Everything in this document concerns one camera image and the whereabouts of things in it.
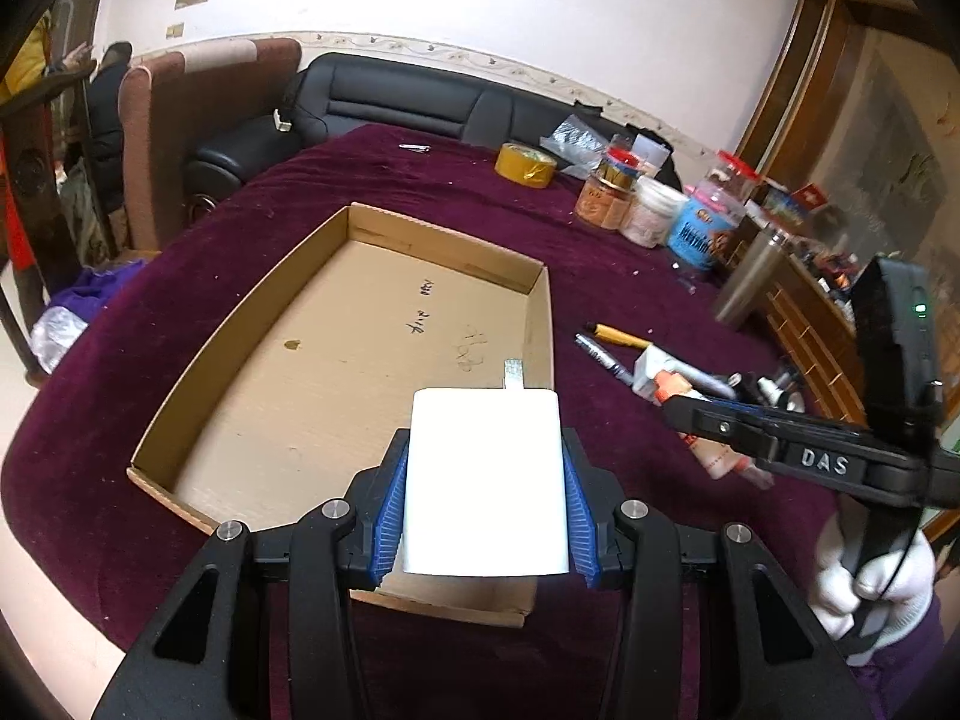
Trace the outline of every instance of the plastic jar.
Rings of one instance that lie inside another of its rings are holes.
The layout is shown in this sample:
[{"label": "plastic jar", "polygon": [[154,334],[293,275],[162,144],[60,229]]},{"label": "plastic jar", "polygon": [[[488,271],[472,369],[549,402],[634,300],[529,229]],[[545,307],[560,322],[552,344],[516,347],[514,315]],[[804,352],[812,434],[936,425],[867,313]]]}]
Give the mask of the plastic jar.
[{"label": "plastic jar", "polygon": [[589,175],[574,210],[578,217],[590,224],[605,230],[616,230],[630,209],[630,197],[630,191]]},{"label": "plastic jar", "polygon": [[760,183],[760,177],[742,159],[726,151],[717,151],[716,161],[707,173],[707,181],[743,202]]},{"label": "plastic jar", "polygon": [[688,199],[653,178],[640,177],[630,210],[620,224],[620,234],[639,247],[662,244]]},{"label": "plastic jar", "polygon": [[670,157],[669,148],[642,135],[637,135],[632,151],[637,157],[640,157],[643,163],[640,172],[644,175],[649,175],[651,178],[656,177],[656,174],[661,171],[661,168]]},{"label": "plastic jar", "polygon": [[737,197],[704,179],[683,206],[666,245],[695,271],[708,271],[746,213]]},{"label": "plastic jar", "polygon": [[640,158],[626,148],[611,146],[604,153],[594,172],[597,178],[620,189],[631,190],[640,175]]}]

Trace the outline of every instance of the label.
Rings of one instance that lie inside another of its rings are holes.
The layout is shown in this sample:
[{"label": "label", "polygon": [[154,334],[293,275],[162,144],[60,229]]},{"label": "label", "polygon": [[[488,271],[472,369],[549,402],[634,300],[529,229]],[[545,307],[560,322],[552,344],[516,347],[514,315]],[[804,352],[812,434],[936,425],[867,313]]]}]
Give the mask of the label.
[{"label": "label", "polygon": [[731,230],[730,218],[710,210],[694,195],[680,212],[666,245],[683,261],[699,271],[707,271],[716,262],[717,252],[726,245]]},{"label": "label", "polygon": [[580,218],[608,230],[620,226],[623,215],[630,207],[622,191],[601,184],[589,177],[577,200],[574,210]]},{"label": "label", "polygon": [[788,466],[801,467],[827,479],[850,482],[853,485],[863,482],[867,470],[863,458],[801,445],[792,445],[784,462]]}]

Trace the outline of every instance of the black leather sofa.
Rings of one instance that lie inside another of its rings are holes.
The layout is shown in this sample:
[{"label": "black leather sofa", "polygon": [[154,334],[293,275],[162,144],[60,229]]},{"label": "black leather sofa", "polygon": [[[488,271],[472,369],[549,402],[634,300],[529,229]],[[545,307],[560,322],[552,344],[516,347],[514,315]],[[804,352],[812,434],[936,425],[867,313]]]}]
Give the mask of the black leather sofa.
[{"label": "black leather sofa", "polygon": [[[261,116],[194,149],[184,165],[184,189],[192,206],[188,215],[195,218],[301,148],[368,122],[397,124],[498,149],[507,142],[539,146],[542,136],[573,113],[607,138],[642,132],[669,146],[651,130],[604,119],[598,107],[567,105],[449,71],[326,53],[297,73],[284,94],[280,114],[293,124],[289,132],[280,132],[274,117]],[[680,189],[672,159],[658,177]]]}]

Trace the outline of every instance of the white container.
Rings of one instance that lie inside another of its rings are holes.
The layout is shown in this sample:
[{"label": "white container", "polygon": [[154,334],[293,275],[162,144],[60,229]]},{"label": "white container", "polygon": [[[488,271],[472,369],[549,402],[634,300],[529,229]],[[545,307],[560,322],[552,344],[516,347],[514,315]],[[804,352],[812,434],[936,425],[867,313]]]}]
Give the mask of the white container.
[{"label": "white container", "polygon": [[661,146],[660,143],[651,141],[649,138],[644,138],[642,135],[637,135],[631,151],[640,158],[640,171],[651,178],[661,171],[661,167],[666,164],[670,156],[669,148]]},{"label": "white container", "polygon": [[641,176],[630,210],[620,225],[620,234],[640,247],[662,244],[688,199],[681,191]]}]

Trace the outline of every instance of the brown armchair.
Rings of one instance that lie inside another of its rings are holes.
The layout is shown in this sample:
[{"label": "brown armchair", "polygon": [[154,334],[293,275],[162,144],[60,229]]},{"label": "brown armchair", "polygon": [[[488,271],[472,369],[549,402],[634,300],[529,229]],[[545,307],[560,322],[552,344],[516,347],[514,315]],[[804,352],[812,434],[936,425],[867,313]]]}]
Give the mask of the brown armchair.
[{"label": "brown armchair", "polygon": [[301,60],[291,38],[226,38],[132,67],[120,87],[124,204],[131,244],[160,250],[184,229],[182,166],[190,148],[280,104]]}]

